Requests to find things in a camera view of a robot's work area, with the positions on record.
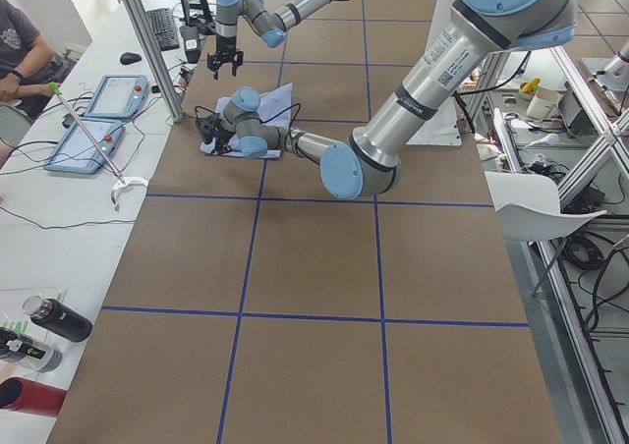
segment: black thermos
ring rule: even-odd
[[[91,321],[54,299],[30,297],[24,302],[23,311],[37,326],[75,343],[91,332]]]

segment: white desk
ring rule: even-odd
[[[172,1],[145,1],[148,10],[160,6],[172,7]],[[125,51],[142,50],[136,39],[129,17],[120,7],[112,19],[89,47],[72,74],[62,85],[66,98],[95,90],[103,75],[144,74],[152,79],[148,63],[142,60],[122,66],[120,55]],[[183,46],[163,53],[166,66],[171,68],[185,61]],[[176,76],[179,68],[173,69]],[[147,101],[155,95],[150,94]],[[57,103],[53,99],[50,105]],[[61,119],[66,111],[62,107],[47,112],[30,129],[23,142],[30,140],[58,140],[66,129]],[[172,120],[160,99],[136,120],[146,133],[140,150],[129,167],[127,176],[153,175],[170,132]],[[130,159],[141,135],[133,125],[126,132],[113,155],[113,161],[122,167]],[[27,146],[33,150],[36,146]],[[32,154],[43,159],[52,148]],[[19,171],[35,163],[18,155],[17,151],[4,166],[2,173]],[[22,174],[0,176],[0,196],[3,207],[43,225],[69,225],[84,221],[134,220],[143,203],[145,188],[132,187],[120,195],[120,210],[114,211],[110,191],[116,178],[98,171],[89,177],[63,176],[41,168]],[[55,287],[66,289],[65,303],[91,320],[95,320],[111,278],[116,270],[131,224],[102,225],[69,230],[41,230],[29,223],[0,212],[0,259],[2,259],[1,290]],[[51,344],[64,355],[59,367],[42,373],[37,380],[60,388],[68,388],[85,348],[85,342],[70,343],[50,335]],[[54,419],[22,413],[0,411],[3,444],[42,444],[46,441]]]

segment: white plastic chair seat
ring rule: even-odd
[[[491,199],[508,240],[536,242],[565,238],[605,210],[561,213],[557,185],[536,174],[485,172]]]

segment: white container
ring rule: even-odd
[[[527,115],[534,120],[543,120],[552,111],[554,106],[561,100],[561,94],[550,90],[549,88],[540,87],[531,100]]]

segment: wristwatch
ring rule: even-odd
[[[12,69],[11,71],[9,71],[9,74],[13,74],[15,77],[17,77],[20,82],[24,80],[24,76],[22,75],[22,73],[16,71],[15,69]]]

